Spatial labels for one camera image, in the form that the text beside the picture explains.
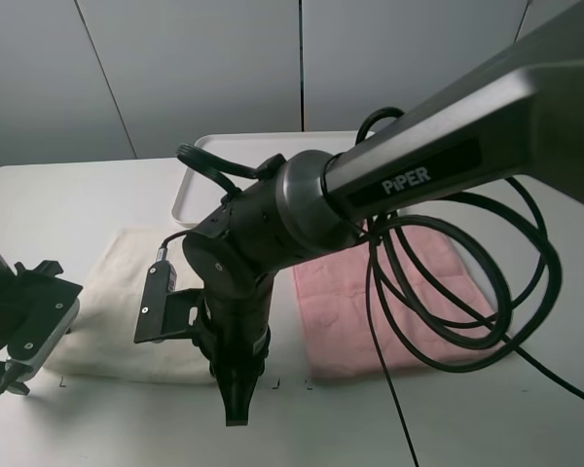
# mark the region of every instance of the white tray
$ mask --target white tray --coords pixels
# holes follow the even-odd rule
[[[286,159],[307,149],[337,154],[354,145],[356,131],[324,131],[303,133],[217,134],[201,138],[196,146],[228,161],[257,167],[275,154]],[[227,175],[242,189],[254,180]],[[214,182],[188,168],[171,209],[175,222],[191,227],[216,209],[225,192]]]

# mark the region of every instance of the pink towel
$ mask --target pink towel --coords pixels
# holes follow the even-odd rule
[[[448,289],[481,314],[487,316],[493,313],[446,236],[423,227],[406,227],[404,232],[420,260]],[[433,314],[452,321],[471,321],[472,318],[441,296],[421,276],[404,253],[395,234],[392,238],[404,271],[425,306]],[[368,245],[361,245],[294,268],[313,377],[355,377],[381,368],[365,309],[368,256]],[[397,284],[382,247],[379,258],[383,270]],[[416,314],[384,289],[396,322],[409,340],[426,355],[444,362],[455,362],[480,358],[488,353],[462,349],[443,341]],[[374,280],[371,293],[372,317],[387,366],[390,369],[423,366],[389,327]],[[469,337],[480,337],[488,330],[455,331]]]

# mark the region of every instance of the white towel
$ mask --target white towel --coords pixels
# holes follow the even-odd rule
[[[169,234],[152,230],[119,233],[86,281],[72,332],[58,343],[46,369],[62,375],[145,382],[213,381],[207,360],[190,341],[133,342],[145,277]],[[184,258],[181,239],[170,243],[167,257],[177,271],[176,290],[202,286]]]

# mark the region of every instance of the piper logo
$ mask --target piper logo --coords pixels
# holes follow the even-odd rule
[[[402,175],[396,175],[391,180],[384,180],[382,182],[383,189],[388,195],[394,191],[401,192],[406,188],[414,187],[416,185],[430,181],[428,170],[426,167],[418,167],[415,170],[409,170]]]

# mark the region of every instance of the table surface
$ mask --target table surface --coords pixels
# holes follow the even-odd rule
[[[119,229],[175,228],[170,207],[183,173],[171,159],[0,168],[0,251],[28,267],[59,260],[64,278],[82,283]],[[584,207],[526,183],[565,266],[558,304],[526,348],[584,389]],[[525,212],[503,182],[476,191]],[[533,249],[491,214],[445,202],[416,211],[441,215],[481,239],[514,295],[528,281]],[[248,427],[224,427],[214,386],[67,377],[59,387],[58,376],[42,371],[28,397],[0,399],[0,466],[413,465],[381,377],[306,381],[292,287],[283,271],[274,290],[271,355]],[[517,324],[536,300],[518,311]],[[584,466],[584,403],[519,357],[474,374],[394,381],[423,467]]]

